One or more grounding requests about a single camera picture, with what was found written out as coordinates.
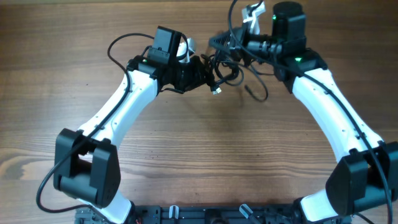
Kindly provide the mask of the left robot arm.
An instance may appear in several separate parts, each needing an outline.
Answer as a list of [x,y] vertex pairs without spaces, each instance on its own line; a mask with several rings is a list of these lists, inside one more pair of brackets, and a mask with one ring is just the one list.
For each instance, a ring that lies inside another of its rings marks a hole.
[[159,26],[153,43],[121,69],[123,80],[105,105],[78,130],[63,129],[55,143],[53,186],[81,201],[106,223],[140,223],[119,190],[118,149],[142,110],[159,93],[183,94],[211,83],[191,38]]

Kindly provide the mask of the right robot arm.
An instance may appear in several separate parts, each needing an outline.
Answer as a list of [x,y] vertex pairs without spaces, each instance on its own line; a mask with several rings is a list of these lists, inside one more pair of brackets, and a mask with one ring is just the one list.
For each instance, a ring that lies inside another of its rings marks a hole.
[[246,6],[241,27],[214,36],[209,45],[221,63],[267,63],[274,75],[314,117],[337,165],[324,189],[297,199],[291,223],[341,223],[353,215],[397,200],[397,143],[385,142],[355,112],[321,56],[306,46],[306,16],[301,4],[277,3],[272,33],[262,35],[263,2]]

